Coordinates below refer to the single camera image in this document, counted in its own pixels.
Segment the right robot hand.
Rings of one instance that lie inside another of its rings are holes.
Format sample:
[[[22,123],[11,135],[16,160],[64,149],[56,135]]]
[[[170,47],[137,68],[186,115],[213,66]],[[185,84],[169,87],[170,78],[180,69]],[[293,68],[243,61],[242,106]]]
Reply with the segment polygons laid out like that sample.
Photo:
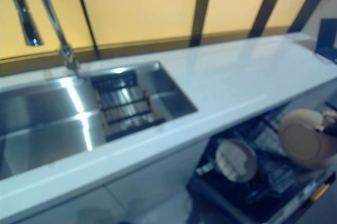
[[[324,111],[321,115],[323,121],[315,130],[336,138],[336,111]]]

